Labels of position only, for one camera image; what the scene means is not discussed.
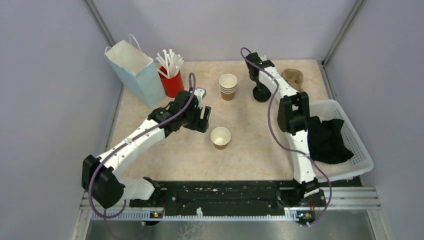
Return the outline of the brown paper coffee cup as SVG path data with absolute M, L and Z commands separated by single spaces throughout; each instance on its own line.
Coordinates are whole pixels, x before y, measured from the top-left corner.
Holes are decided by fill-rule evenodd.
M 224 150 L 231 140 L 231 132 L 226 127 L 216 127 L 210 133 L 210 140 L 216 149 Z

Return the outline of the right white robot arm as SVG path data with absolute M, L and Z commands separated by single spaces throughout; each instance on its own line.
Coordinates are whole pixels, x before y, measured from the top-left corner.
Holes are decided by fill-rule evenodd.
M 288 140 L 289 146 L 284 150 L 291 153 L 294 170 L 294 187 L 286 201 L 307 206 L 320 192 L 308 146 L 309 96 L 291 87 L 266 56 L 249 52 L 243 59 L 249 78 L 256 83 L 252 90 L 254 99 L 260 103 L 272 103 L 273 100 L 278 103 L 277 124 Z

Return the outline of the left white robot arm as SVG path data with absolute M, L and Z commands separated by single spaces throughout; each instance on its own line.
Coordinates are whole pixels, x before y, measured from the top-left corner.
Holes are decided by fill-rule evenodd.
M 92 202 L 104 209 L 119 201 L 142 200 L 154 207 L 160 202 L 159 185 L 148 177 L 140 183 L 124 181 L 126 169 L 154 144 L 181 127 L 205 133 L 209 127 L 210 106 L 203 106 L 204 88 L 180 91 L 166 107 L 154 109 L 142 124 L 112 149 L 82 161 L 81 185 L 91 193 Z

